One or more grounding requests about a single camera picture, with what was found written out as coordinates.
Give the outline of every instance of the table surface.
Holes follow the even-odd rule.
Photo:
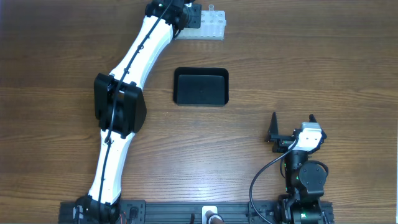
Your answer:
[[[226,12],[225,40],[176,40],[147,79],[147,118],[129,149],[123,199],[249,200],[277,157],[271,114],[290,134],[313,113],[328,139],[323,200],[336,221],[395,222],[398,1],[198,1]],[[100,152],[93,81],[136,38],[148,1],[5,0],[0,20],[0,222],[56,222],[90,188]],[[172,101],[177,67],[229,71],[229,103]],[[254,198],[284,193],[279,167]]]

